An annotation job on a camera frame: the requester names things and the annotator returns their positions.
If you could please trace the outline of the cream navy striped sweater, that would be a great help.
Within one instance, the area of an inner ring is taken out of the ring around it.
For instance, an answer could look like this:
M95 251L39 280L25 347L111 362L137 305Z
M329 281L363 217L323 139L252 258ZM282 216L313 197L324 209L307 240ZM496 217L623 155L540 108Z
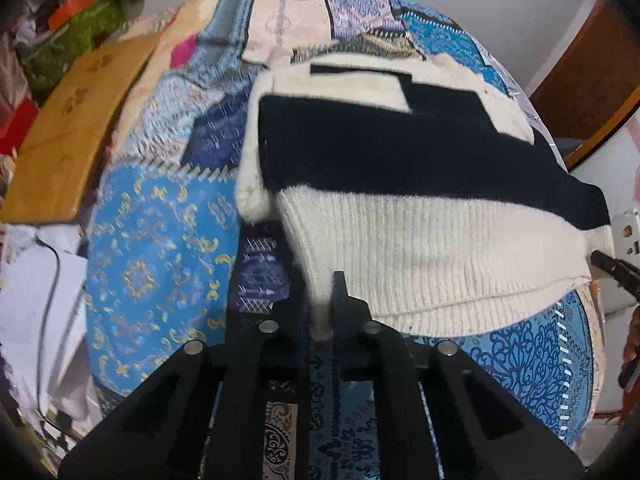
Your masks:
M600 188L568 174L518 104L440 54L333 53L259 75L235 201L278 219L319 338L333 277L401 333L468 336L546 310L614 255Z

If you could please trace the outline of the blue patchwork bedspread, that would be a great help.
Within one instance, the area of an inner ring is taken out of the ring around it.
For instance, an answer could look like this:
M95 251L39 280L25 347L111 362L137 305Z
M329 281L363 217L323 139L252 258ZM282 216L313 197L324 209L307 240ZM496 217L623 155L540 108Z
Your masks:
M235 180L250 90L273 65L329 53L384 61L448 54L548 133L506 69L454 20L413 0L196 0L163 33L127 99L116 160L89 229L86 312L96 404L105 417L190 339L221 344L227 314L257 321L288 298L280 222L241 235ZM512 326L454 337L562 441L593 418L602 332L585 287ZM313 479L377 479L373 392L337 382L311 350Z

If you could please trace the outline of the brown wooden door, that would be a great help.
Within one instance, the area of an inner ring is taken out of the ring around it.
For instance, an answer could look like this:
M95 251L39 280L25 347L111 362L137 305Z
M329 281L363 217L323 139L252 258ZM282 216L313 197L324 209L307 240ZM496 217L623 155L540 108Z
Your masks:
M530 100L555 139L585 141L638 85L639 38L613 0L597 0Z

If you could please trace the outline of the wooden lap desk tray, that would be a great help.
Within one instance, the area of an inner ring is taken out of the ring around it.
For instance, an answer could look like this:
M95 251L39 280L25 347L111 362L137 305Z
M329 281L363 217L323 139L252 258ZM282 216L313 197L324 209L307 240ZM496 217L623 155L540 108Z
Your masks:
M104 44L78 58L44 103L17 152L4 223L63 223L78 216L106 138L160 34Z

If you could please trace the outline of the red box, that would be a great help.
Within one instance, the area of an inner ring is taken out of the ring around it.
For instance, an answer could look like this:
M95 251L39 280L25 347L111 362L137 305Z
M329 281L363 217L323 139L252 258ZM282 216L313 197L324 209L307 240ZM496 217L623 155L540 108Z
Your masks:
M0 154L14 155L17 153L29 133L32 124L39 113L32 99L25 96L17 108L11 113L1 126Z

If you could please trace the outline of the green fabric storage box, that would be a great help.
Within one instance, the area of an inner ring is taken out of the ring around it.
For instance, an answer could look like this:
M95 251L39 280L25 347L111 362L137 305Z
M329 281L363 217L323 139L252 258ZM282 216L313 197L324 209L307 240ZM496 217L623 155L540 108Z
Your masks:
M124 21L117 0L98 0L43 40L31 46L17 44L17 55L32 95L45 99L76 58L99 47Z

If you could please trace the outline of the orange box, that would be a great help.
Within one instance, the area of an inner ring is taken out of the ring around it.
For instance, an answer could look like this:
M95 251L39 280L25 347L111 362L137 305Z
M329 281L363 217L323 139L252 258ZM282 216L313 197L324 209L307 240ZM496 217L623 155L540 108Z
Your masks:
M48 18L47 24L51 32L55 32L68 22L73 16L84 10L96 0L67 0L56 9Z

